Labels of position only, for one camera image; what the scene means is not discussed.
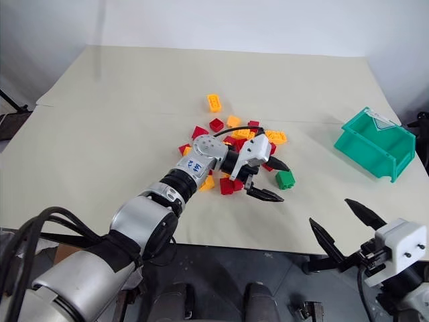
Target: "white wall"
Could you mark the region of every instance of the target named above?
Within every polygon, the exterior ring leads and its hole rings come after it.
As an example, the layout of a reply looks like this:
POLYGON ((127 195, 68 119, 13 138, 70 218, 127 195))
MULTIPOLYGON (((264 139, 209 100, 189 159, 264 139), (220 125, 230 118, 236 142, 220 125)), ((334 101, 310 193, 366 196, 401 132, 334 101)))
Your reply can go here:
POLYGON ((400 117, 429 101, 427 0, 0 2, 0 86, 19 103, 34 104, 85 44, 366 56, 400 117))

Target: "floor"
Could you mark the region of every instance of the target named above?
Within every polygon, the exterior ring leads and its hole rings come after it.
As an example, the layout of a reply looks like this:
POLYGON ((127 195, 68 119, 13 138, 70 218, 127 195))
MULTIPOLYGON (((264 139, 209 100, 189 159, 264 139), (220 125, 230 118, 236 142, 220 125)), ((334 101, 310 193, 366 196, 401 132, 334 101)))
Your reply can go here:
MULTIPOLYGON (((196 291, 195 319, 241 321, 245 287, 248 282, 258 281, 274 294, 282 322, 299 321, 291 314, 290 305, 301 301, 322 302, 328 322, 367 321, 357 292, 356 269, 343 274, 325 271, 305 275, 300 267, 307 256, 206 246, 177 247, 177 255, 169 266, 148 264, 144 274, 151 276, 148 280, 153 290, 152 298, 170 283, 191 283, 196 291)), ((171 255, 172 249, 169 249, 157 262, 168 261, 171 255)), ((53 249, 43 251, 38 256, 33 275, 47 270, 53 257, 53 249)), ((366 288, 365 292, 376 321, 392 321, 375 301, 377 289, 366 288)), ((147 301, 138 299, 128 306, 125 321, 145 321, 149 307, 147 301)), ((99 322, 110 322, 114 308, 112 303, 99 322)))

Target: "green toy block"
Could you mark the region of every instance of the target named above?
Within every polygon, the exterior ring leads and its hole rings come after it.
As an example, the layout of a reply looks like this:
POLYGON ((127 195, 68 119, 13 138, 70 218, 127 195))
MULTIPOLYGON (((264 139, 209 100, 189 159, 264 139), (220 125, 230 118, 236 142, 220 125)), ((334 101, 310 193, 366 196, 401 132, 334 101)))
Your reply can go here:
POLYGON ((275 175, 275 180, 277 181, 281 190, 292 188, 295 184, 295 178, 292 174, 292 171, 277 172, 277 174, 275 175))

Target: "pile of toy blocks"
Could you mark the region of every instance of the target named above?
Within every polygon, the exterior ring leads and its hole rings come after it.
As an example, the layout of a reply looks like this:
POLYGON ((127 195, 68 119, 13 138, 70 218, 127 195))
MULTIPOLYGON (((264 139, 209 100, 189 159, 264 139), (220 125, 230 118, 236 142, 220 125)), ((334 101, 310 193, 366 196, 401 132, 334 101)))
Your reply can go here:
MULTIPOLYGON (((218 113, 222 111, 222 105, 219 100, 219 96, 216 94, 207 95, 208 100, 208 106, 210 109, 210 112, 218 113)), ((241 119, 237 116, 230 115, 228 116, 228 119, 226 121, 226 125, 229 128, 232 127, 239 127, 241 126, 241 119)), ((259 126, 258 121, 249 121, 247 122, 248 126, 259 126)), ((222 131, 225 127, 225 123, 219 119, 215 118, 212 120, 208 127, 215 133, 218 133, 222 131)), ((232 133, 228 136, 226 136, 223 139, 223 143, 232 146, 232 149, 234 149, 236 152, 239 152, 241 148, 243 147, 243 144, 252 138, 255 137, 257 133, 257 129, 238 129, 235 131, 232 131, 232 133)), ((201 136, 203 134, 210 134, 207 129, 204 129, 203 127, 196 126, 194 128, 194 132, 192 133, 192 140, 194 140, 197 136, 201 136)), ((271 144, 271 152, 270 155, 275 153, 275 150, 277 148, 277 145, 284 144, 287 142, 287 137, 284 132, 282 131, 272 131, 272 130, 265 130, 265 135, 268 137, 268 140, 271 144)), ((185 156, 191 151, 192 147, 190 144, 184 144, 183 146, 179 147, 179 151, 181 155, 185 156)), ((262 166, 267 171, 272 171, 273 168, 270 168, 266 164, 262 164, 262 166)), ((279 188, 284 190, 291 188, 294 183, 295 179, 292 175, 292 172, 290 171, 278 171, 275 179, 279 185, 279 188)), ((229 180, 229 174, 224 173, 223 177, 219 180, 220 186, 221 186, 221 194, 222 195, 232 195, 235 191, 240 191, 244 188, 244 184, 240 180, 229 180)), ((210 171, 210 174, 207 176, 206 181, 204 184, 200 187, 200 191, 207 191, 216 186, 215 180, 212 175, 212 171, 210 171)))

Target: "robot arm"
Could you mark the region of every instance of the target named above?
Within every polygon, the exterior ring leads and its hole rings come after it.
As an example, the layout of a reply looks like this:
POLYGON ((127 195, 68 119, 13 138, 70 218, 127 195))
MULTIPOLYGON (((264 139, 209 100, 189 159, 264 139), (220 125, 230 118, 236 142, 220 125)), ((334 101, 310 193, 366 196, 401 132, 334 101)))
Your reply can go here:
POLYGON ((203 135, 161 181, 127 201, 114 216, 102 242, 67 257, 32 283, 20 321, 94 321, 115 298, 142 260, 158 256, 168 245, 178 218, 210 170, 231 174, 245 183, 247 194, 267 201, 283 201, 251 182, 258 166, 269 161, 264 134, 245 142, 240 154, 218 139, 203 135))

